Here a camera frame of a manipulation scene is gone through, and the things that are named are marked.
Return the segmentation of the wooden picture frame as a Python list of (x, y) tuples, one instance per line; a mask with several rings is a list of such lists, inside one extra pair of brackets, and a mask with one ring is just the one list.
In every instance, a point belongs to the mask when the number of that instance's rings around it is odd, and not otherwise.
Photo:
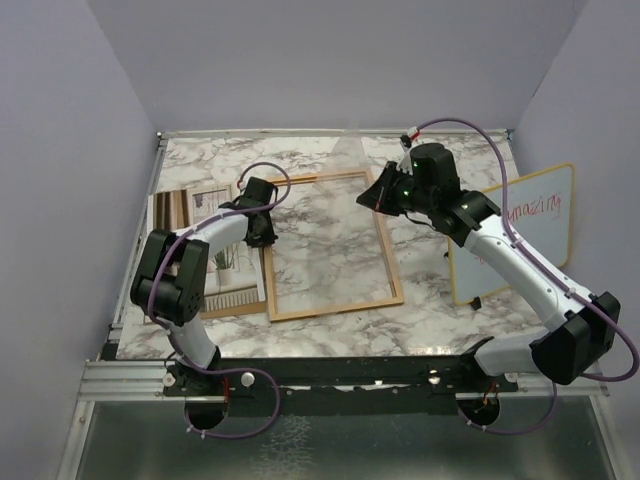
[(291, 178), (280, 238), (263, 250), (271, 322), (403, 304), (386, 223), (355, 203), (372, 182), (367, 168)]

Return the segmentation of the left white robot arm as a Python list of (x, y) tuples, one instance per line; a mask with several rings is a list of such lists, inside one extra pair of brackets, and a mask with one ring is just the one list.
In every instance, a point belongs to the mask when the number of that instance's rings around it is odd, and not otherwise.
[(154, 229), (146, 239), (130, 301), (167, 335), (179, 362), (189, 367), (186, 382), (199, 394), (214, 392), (221, 380), (221, 352), (200, 317), (210, 257), (238, 242), (273, 245), (270, 212), (279, 202), (277, 192), (274, 184), (252, 177), (241, 195), (211, 217), (181, 231)]

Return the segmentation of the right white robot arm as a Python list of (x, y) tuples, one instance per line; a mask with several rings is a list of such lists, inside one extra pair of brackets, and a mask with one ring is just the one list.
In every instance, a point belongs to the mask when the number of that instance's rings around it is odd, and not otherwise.
[(481, 391), (508, 373), (541, 373), (569, 385), (611, 349), (619, 301), (564, 277), (507, 230), (493, 201), (481, 191), (462, 188), (453, 154), (443, 145), (417, 145), (401, 163), (387, 162), (356, 201), (384, 215), (427, 216), (436, 232), (484, 260), (541, 320), (538, 333), (494, 338), (474, 347), (473, 358), (459, 367), (467, 389)]

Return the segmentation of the clear glass pane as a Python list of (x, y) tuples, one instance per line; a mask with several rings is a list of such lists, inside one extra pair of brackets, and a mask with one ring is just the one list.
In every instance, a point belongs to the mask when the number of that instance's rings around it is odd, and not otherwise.
[(356, 203), (370, 185), (362, 141), (353, 132), (300, 175), (275, 216), (272, 250), (277, 311), (293, 314), (392, 299), (380, 223)]

